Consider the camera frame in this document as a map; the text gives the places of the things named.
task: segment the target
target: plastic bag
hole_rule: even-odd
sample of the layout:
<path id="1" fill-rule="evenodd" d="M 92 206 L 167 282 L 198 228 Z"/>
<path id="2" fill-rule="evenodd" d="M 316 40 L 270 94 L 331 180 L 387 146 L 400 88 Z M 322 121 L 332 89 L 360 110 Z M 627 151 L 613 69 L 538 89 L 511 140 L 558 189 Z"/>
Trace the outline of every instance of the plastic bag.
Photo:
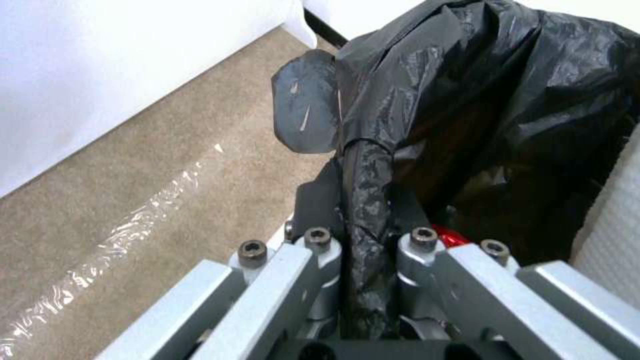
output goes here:
<path id="1" fill-rule="evenodd" d="M 521 263 L 566 259 L 638 120 L 639 49 L 608 22 L 506 0 L 428 1 L 325 56 L 328 78 L 298 82 L 335 98 L 274 91 L 276 107 L 286 97 L 337 110 L 314 118 L 323 126 L 311 136 L 335 143 L 342 164 L 346 337 L 396 333 L 391 184 L 411 188 L 432 222 L 503 241 Z M 292 63 L 274 90 L 303 79 L 282 76 Z M 299 112 L 275 112 L 276 128 L 310 136 Z"/>

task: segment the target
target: bolt head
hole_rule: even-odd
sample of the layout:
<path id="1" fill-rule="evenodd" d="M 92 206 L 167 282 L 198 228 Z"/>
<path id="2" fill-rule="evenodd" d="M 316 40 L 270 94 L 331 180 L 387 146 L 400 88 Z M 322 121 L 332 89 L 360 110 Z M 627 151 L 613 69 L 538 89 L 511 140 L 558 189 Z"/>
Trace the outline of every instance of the bolt head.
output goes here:
<path id="1" fill-rule="evenodd" d="M 495 259 L 502 266 L 507 265 L 509 257 L 511 256 L 511 252 L 507 245 L 498 240 L 485 239 L 480 241 L 480 249 L 482 249 L 485 254 Z"/>
<path id="2" fill-rule="evenodd" d="M 316 254 L 329 250 L 331 233 L 325 227 L 311 227 L 305 231 L 305 247 Z"/>
<path id="3" fill-rule="evenodd" d="M 267 246 L 260 240 L 248 240 L 238 248 L 240 265 L 258 268 L 267 261 Z"/>
<path id="4" fill-rule="evenodd" d="M 430 227 L 416 227 L 411 231 L 411 244 L 421 251 L 431 252 L 438 243 L 438 234 Z"/>

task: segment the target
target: metal frame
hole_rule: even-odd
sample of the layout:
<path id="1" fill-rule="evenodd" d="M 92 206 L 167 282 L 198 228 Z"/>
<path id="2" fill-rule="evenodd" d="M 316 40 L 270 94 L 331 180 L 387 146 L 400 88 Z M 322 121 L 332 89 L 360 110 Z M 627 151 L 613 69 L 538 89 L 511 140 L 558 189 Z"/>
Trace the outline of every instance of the metal frame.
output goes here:
<path id="1" fill-rule="evenodd" d="M 192 359 L 264 359 L 297 334 L 321 285 L 311 250 L 282 244 Z"/>
<path id="2" fill-rule="evenodd" d="M 437 253 L 415 280 L 466 338 L 499 334 L 528 359 L 615 359 L 475 244 Z"/>
<path id="3" fill-rule="evenodd" d="M 562 261 L 529 266 L 523 283 L 621 359 L 640 359 L 640 313 Z"/>
<path id="4" fill-rule="evenodd" d="M 182 359 L 244 290 L 240 272 L 203 260 L 97 359 Z"/>

